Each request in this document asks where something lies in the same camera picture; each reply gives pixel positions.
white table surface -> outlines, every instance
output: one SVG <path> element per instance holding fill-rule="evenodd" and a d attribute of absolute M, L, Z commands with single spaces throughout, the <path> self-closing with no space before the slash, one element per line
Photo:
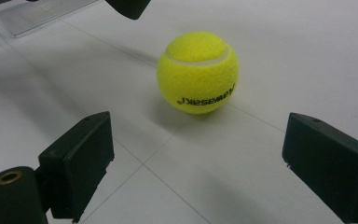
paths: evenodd
<path fill-rule="evenodd" d="M 241 67 L 229 103 L 203 116 L 156 81 L 165 47 L 197 30 Z M 152 0 L 138 21 L 99 1 L 17 39 L 0 29 L 0 171 L 36 168 L 102 111 L 117 156 L 82 223 L 341 223 L 281 153 L 290 112 L 358 139 L 358 1 Z"/>

tennis ball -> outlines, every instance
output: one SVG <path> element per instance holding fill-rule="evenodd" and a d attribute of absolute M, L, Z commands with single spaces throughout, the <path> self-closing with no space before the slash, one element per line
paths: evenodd
<path fill-rule="evenodd" d="M 229 44 L 209 32 L 176 37 L 158 61 L 158 87 L 174 107 L 190 114 L 225 104 L 238 82 L 238 59 Z"/>

metal screw hole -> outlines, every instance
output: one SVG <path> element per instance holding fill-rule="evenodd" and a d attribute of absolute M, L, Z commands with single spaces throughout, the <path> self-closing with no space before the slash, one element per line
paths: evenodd
<path fill-rule="evenodd" d="M 7 185 L 15 182 L 16 180 L 22 177 L 22 172 L 20 171 L 9 171 L 0 175 L 0 185 Z"/>

transparent plastic panel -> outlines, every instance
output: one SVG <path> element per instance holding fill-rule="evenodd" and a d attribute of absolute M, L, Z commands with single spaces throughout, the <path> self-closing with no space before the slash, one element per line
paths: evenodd
<path fill-rule="evenodd" d="M 21 35 L 98 0 L 0 0 L 0 24 L 11 35 Z"/>

yellow tennis ball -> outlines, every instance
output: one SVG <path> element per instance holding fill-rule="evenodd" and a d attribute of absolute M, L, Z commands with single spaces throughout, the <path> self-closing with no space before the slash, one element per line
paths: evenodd
<path fill-rule="evenodd" d="M 225 104 L 238 82 L 238 59 L 229 44 L 208 32 L 176 37 L 158 61 L 158 87 L 174 107 L 204 114 Z"/>

